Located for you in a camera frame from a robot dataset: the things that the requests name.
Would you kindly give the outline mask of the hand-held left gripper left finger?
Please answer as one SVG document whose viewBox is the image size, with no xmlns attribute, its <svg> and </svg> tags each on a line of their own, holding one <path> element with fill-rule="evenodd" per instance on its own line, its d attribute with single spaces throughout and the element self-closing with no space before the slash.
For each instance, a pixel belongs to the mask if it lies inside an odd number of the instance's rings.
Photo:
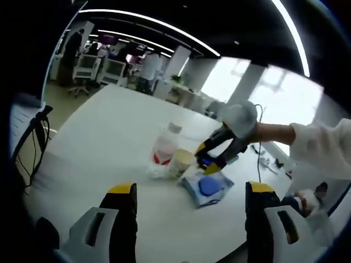
<svg viewBox="0 0 351 263">
<path fill-rule="evenodd" d="M 68 262 L 136 262 L 137 184 L 109 189 L 70 228 L 59 250 Z"/>
</svg>

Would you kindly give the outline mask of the person's right hand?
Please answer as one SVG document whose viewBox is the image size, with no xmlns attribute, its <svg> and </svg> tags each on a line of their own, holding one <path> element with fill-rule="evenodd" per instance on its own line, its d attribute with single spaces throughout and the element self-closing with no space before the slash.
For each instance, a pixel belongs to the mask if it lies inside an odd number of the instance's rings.
<svg viewBox="0 0 351 263">
<path fill-rule="evenodd" d="M 295 138 L 296 133 L 291 125 L 258 123 L 248 142 L 275 141 L 285 145 L 291 145 Z"/>
</svg>

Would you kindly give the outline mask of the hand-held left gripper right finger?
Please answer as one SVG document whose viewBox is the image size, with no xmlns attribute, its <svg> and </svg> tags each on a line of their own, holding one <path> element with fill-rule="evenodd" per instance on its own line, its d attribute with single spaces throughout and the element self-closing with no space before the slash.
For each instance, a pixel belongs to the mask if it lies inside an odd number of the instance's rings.
<svg viewBox="0 0 351 263">
<path fill-rule="evenodd" d="M 316 262 L 333 243 L 323 210 L 304 218 L 267 184 L 246 183 L 248 262 Z"/>
</svg>

